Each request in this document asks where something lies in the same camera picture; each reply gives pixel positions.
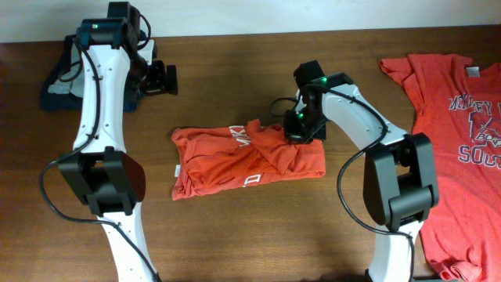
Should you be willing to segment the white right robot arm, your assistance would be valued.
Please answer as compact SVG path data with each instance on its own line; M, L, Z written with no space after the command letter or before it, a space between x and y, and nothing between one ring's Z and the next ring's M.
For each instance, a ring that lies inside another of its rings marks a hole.
M358 149L341 167L336 189L348 215L376 235L365 280L413 281L416 235L439 202L431 140L390 122L343 72L327 75L313 60L299 65L294 80L295 104L283 119L286 138L296 144L324 140L326 123L333 122ZM345 172L360 157L363 201L375 226L355 215L342 192Z

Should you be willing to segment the orange Fram t-shirt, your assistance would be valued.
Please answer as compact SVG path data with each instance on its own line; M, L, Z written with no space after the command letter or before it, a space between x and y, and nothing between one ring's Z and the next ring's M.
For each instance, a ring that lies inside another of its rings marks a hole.
M326 174L321 141L293 144L282 125L263 126L258 119L221 128L178 128L171 140L179 155L174 201Z

